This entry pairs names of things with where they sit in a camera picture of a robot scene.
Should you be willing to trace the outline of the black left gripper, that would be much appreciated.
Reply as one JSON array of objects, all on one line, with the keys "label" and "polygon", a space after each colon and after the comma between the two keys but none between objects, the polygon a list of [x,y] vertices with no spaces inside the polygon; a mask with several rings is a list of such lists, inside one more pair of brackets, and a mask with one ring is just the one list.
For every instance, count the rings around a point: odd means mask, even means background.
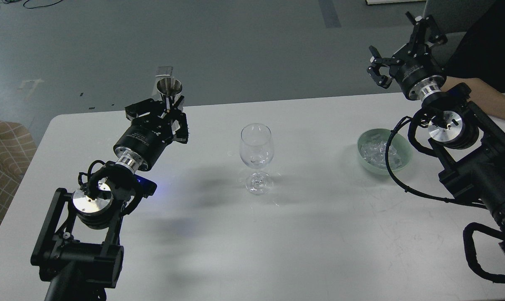
[{"label": "black left gripper", "polygon": [[189,130],[187,115],[183,112],[184,96],[174,97],[174,103],[164,117],[162,100],[145,99],[125,107],[130,127],[113,146],[117,158],[133,158],[134,170],[149,171],[164,149],[172,142],[187,144]]}]

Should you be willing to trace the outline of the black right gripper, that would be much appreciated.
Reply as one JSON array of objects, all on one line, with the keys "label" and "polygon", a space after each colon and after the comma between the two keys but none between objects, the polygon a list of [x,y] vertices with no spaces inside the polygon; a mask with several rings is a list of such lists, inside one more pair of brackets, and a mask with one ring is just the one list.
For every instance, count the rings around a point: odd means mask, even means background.
[{"label": "black right gripper", "polygon": [[[407,11],[405,16],[413,25],[409,42],[393,54],[392,58],[381,57],[378,49],[369,46],[371,65],[367,73],[381,88],[389,88],[395,80],[405,98],[423,100],[421,92],[426,86],[439,90],[447,78],[432,56],[433,47],[445,45],[447,36],[440,30],[434,17],[416,18]],[[388,75],[381,74],[381,68],[388,68]]]}]

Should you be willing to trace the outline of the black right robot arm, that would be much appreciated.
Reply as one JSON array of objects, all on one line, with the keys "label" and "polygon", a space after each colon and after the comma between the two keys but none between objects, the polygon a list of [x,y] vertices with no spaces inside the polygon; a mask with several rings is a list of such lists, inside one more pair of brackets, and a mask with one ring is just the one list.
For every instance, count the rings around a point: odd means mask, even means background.
[{"label": "black right robot arm", "polygon": [[[371,64],[367,73],[375,84],[388,88],[396,81],[405,98],[421,101],[413,116],[405,116],[391,130],[386,142],[386,171],[406,193],[467,207],[485,208],[498,230],[472,222],[463,232],[464,252],[469,268],[480,278],[505,284],[505,275],[485,271],[477,260],[473,240],[478,231],[499,239],[505,254],[505,132],[474,102],[464,82],[443,91],[447,77],[431,53],[433,46],[446,44],[434,18],[406,16],[413,25],[407,44],[390,58],[370,46]],[[452,198],[432,196],[407,186],[394,175],[389,149],[398,131],[409,126],[409,143],[420,153],[438,158],[443,171],[440,183]]]}]

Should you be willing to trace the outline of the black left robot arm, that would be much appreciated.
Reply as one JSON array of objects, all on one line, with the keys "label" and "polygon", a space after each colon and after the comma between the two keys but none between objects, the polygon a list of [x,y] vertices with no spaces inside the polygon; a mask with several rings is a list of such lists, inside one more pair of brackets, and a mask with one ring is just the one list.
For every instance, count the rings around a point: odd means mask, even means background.
[{"label": "black left robot arm", "polygon": [[157,188],[137,172],[151,170],[172,142],[188,142],[184,96],[160,96],[125,108],[131,124],[113,147],[116,161],[92,162],[76,191],[54,193],[30,258],[50,283],[46,301],[105,301],[106,289],[117,286],[123,219]]}]

